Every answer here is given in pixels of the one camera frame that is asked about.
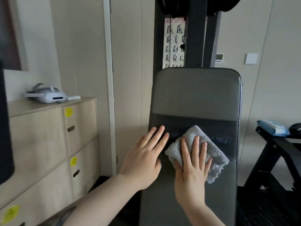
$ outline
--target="locker handle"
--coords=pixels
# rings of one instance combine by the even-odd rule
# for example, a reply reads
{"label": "locker handle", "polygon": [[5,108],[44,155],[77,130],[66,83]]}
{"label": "locker handle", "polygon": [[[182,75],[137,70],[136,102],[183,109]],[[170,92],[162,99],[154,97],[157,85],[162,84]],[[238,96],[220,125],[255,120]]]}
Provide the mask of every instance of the locker handle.
{"label": "locker handle", "polygon": [[73,126],[67,128],[67,132],[71,132],[71,131],[73,131],[74,129],[75,129],[75,126],[73,125]]}
{"label": "locker handle", "polygon": [[79,174],[79,170],[77,170],[74,174],[73,174],[73,177],[75,178],[76,175]]}

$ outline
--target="hand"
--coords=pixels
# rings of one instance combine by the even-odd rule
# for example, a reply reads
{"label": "hand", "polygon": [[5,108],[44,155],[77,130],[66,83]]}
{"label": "hand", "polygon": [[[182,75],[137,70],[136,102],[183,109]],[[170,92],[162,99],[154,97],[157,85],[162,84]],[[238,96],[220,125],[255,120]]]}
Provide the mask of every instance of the hand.
{"label": "hand", "polygon": [[181,140],[183,169],[176,162],[175,165],[175,197],[182,209],[193,211],[205,205],[205,181],[210,169],[212,158],[205,163],[207,154],[207,143],[203,142],[199,157],[200,137],[194,138],[191,159],[188,152],[186,140]]}
{"label": "hand", "polygon": [[145,137],[140,138],[134,148],[126,155],[119,173],[129,178],[137,191],[149,187],[156,180],[161,170],[161,162],[158,156],[163,150],[169,134],[166,133],[158,143],[165,127],[161,126],[153,136],[156,129],[156,127],[153,127]]}

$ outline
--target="towel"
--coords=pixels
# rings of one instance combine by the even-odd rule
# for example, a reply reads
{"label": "towel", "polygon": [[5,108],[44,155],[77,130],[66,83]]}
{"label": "towel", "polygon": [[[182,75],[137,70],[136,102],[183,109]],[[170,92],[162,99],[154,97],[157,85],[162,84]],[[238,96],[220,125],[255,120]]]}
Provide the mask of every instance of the towel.
{"label": "towel", "polygon": [[[191,156],[193,141],[195,136],[200,137],[200,150],[201,153],[201,145],[203,142],[207,142],[207,156],[206,162],[209,158],[212,158],[211,168],[208,172],[207,182],[210,184],[214,182],[214,180],[221,173],[221,170],[225,165],[229,163],[228,158],[225,154],[211,141],[211,139],[206,136],[206,134],[198,127],[193,126],[187,130],[187,132],[183,135],[186,139],[188,150]],[[178,161],[181,167],[183,168],[183,159],[181,152],[181,138],[179,137],[175,142],[173,142],[165,151],[165,154],[168,156],[169,160],[174,165],[175,161]]]}

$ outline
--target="person's left hand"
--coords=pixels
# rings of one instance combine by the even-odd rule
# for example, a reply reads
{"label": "person's left hand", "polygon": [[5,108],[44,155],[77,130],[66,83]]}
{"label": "person's left hand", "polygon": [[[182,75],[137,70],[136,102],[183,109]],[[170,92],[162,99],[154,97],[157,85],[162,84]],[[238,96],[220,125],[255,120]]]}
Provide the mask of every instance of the person's left hand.
{"label": "person's left hand", "polygon": [[153,127],[146,136],[140,138],[134,148],[126,155],[119,173],[129,178],[130,182],[133,182],[137,187],[137,191],[149,187],[161,170],[158,156],[168,140],[169,133],[166,133],[158,143],[165,127],[161,126],[153,136],[156,129]]}

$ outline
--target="forearm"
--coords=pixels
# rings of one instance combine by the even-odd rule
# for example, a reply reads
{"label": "forearm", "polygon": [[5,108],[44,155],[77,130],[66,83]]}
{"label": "forearm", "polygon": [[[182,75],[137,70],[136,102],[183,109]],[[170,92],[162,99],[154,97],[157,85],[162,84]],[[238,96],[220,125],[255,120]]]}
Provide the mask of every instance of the forearm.
{"label": "forearm", "polygon": [[193,226],[210,225],[225,226],[223,222],[206,205],[191,210],[185,210],[186,216]]}
{"label": "forearm", "polygon": [[108,225],[135,193],[133,182],[114,176],[90,192],[64,226]]}

